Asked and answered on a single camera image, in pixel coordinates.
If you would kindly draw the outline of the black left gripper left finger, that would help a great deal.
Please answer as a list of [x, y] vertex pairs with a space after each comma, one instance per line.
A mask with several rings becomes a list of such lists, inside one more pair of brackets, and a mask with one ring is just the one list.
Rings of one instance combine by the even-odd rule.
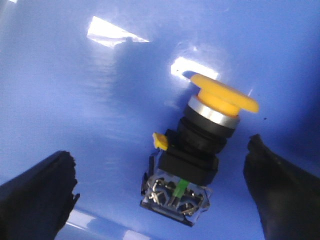
[[76, 162], [59, 150], [0, 186], [0, 238], [53, 240], [66, 224], [80, 194]]

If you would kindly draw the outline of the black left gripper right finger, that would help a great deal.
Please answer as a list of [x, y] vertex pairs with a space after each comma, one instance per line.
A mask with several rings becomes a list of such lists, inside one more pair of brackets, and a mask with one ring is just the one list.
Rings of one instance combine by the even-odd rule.
[[266, 240], [320, 238], [320, 179], [250, 137], [243, 176]]

